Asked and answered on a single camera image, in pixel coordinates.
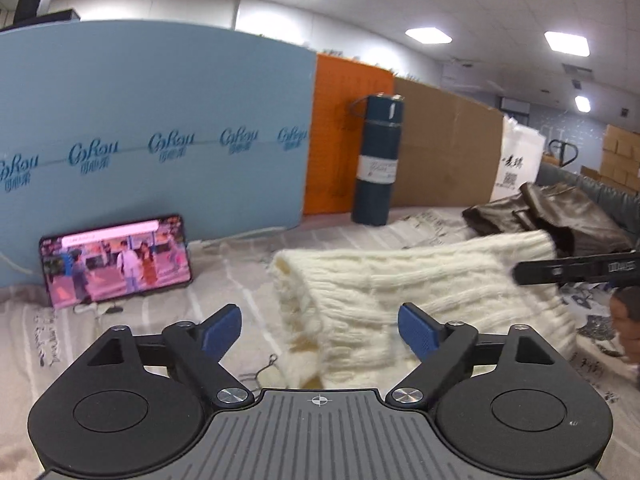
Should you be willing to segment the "person's right hand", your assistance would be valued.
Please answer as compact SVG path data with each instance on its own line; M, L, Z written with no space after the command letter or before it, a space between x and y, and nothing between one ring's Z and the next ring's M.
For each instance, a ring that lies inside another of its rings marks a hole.
M617 289L610 300L612 323L625 356L639 363L639 287Z

